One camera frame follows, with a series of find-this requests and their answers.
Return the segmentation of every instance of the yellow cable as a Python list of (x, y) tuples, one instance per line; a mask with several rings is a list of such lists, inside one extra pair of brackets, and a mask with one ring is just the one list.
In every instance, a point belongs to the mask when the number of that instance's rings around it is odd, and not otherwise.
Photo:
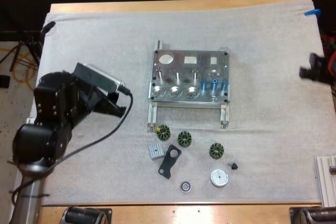
[(0, 48), (0, 51), (4, 51), (4, 52), (9, 52), (10, 50), (7, 48)]
[[(6, 49), (6, 48), (0, 48), (0, 51), (10, 52), (10, 50), (9, 50), (9, 49)], [(21, 56), (21, 58), (18, 58), (18, 59), (17, 59), (17, 62), (14, 63), (14, 66), (13, 66), (13, 72), (12, 72), (13, 79), (16, 80), (18, 83), (26, 83), (27, 86), (29, 87), (29, 89), (32, 90), (32, 91), (34, 91), (34, 88), (32, 87), (32, 85), (30, 85), (29, 82), (30, 82), (30, 80), (32, 80), (32, 78), (34, 78), (34, 76), (35, 76), (35, 74), (36, 74), (36, 69), (35, 69), (35, 68), (33, 69), (33, 74), (32, 74), (32, 76), (29, 77), (29, 71), (30, 71), (30, 68), (27, 67), (27, 69), (26, 69), (26, 73), (25, 73), (25, 80), (20, 80), (20, 79), (18, 79), (18, 78), (16, 77), (16, 75), (15, 75), (15, 70), (16, 70), (17, 63), (20, 62), (20, 61), (22, 61), (23, 59), (27, 59), (27, 60), (29, 61), (29, 63), (30, 63), (31, 66), (33, 66), (33, 67), (35, 66), (35, 65), (34, 65), (34, 61), (33, 61), (33, 60), (30, 60), (30, 59), (28, 58), (28, 55), (30, 55), (30, 52), (26, 53), (25, 55), (22, 55), (22, 54), (18, 54), (18, 55)]]
[(31, 66), (34, 66), (34, 62), (32, 60), (30, 60), (27, 56), (30, 54), (30, 52), (26, 53), (22, 58), (19, 58), (17, 59), (17, 62), (14, 63), (14, 66), (13, 66), (13, 72), (12, 72), (12, 75), (13, 75), (13, 78), (14, 80), (16, 80), (18, 83), (26, 83), (28, 85), (28, 87), (31, 89), (31, 85), (29, 83), (29, 81), (35, 76), (35, 73), (36, 73), (36, 70), (33, 69), (33, 74), (32, 76), (29, 78), (29, 71), (30, 71), (30, 68), (27, 67), (26, 69), (26, 74), (25, 74), (25, 80), (20, 80), (16, 77), (16, 74), (15, 74), (15, 71), (16, 71), (16, 66), (17, 66), (17, 63), (22, 61), (23, 59), (27, 59), (30, 63)]

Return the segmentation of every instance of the metal base plate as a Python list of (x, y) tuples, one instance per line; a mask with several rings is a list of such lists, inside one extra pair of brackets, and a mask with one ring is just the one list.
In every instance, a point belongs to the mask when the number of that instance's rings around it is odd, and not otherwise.
[(219, 126), (228, 126), (229, 50), (191, 51), (155, 45), (149, 88), (148, 131), (154, 132), (159, 106), (220, 109)]

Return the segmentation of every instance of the wooden table edge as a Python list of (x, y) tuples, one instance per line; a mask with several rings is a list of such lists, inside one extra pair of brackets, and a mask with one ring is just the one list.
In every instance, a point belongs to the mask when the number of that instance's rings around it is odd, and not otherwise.
[[(111, 208), (113, 224), (290, 224), (290, 207), (315, 206), (320, 206), (320, 204), (81, 205), (81, 207)], [(39, 224), (58, 224), (66, 208), (67, 206), (43, 206), (40, 212)]]
[(305, 0), (174, 0), (52, 4), (51, 13), (167, 12), (215, 10)]

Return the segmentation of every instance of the gray cloth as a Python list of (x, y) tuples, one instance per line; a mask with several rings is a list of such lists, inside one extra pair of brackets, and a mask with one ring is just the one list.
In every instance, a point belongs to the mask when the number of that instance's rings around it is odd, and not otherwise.
[[(115, 135), (59, 165), (46, 182), (46, 204), (135, 201), (320, 201), (314, 157), (335, 153), (336, 118), (330, 87), (300, 80), (309, 53), (322, 54), (311, 1), (201, 12), (48, 14), (39, 77), (92, 63), (124, 80), (134, 107)], [(193, 143), (168, 180), (157, 171), (148, 144), (148, 87), (154, 42), (165, 48), (217, 50), (230, 57), (230, 123), (219, 129), (219, 110), (159, 108), (178, 146), (182, 130)], [(120, 104), (129, 99), (120, 96)], [(105, 135), (118, 118), (91, 114), (73, 131), (67, 153)], [(225, 156), (209, 147), (220, 142)], [(236, 162), (238, 170), (227, 163)], [(223, 188), (212, 185), (212, 170), (228, 172)], [(188, 181), (190, 193), (180, 191)]]

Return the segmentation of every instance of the floor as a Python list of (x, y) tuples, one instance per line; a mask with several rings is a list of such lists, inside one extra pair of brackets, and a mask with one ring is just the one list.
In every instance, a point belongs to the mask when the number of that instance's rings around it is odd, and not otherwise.
[[(11, 49), (17, 42), (0, 41), (0, 59), (6, 52), (2, 49)], [(22, 55), (28, 52), (27, 48), (22, 48)], [(33, 101), (33, 92), (25, 83), (18, 83), (9, 72), (14, 54), (11, 54), (0, 64), (0, 74), (9, 75), (11, 81), (8, 89), (0, 89), (0, 223), (8, 223), (9, 209), (11, 207), (10, 190), (13, 189), (16, 167), (6, 163), (12, 158), (12, 141), (16, 130), (26, 121), (29, 116)], [(15, 73), (17, 79), (25, 79), (26, 67), (17, 65)], [(30, 81), (31, 86), (35, 84), (36, 74)]]

